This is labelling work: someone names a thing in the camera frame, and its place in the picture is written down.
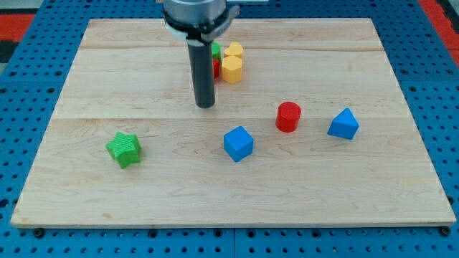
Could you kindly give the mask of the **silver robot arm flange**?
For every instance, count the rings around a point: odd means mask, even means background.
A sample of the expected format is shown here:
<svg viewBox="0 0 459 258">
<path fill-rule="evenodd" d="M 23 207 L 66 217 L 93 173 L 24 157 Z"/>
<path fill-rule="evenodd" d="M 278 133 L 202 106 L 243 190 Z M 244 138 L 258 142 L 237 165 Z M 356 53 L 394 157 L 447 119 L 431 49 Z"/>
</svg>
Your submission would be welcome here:
<svg viewBox="0 0 459 258">
<path fill-rule="evenodd" d="M 226 0 L 164 0 L 163 8 L 168 30 L 194 47 L 222 36 L 240 14 L 240 7 Z"/>
</svg>

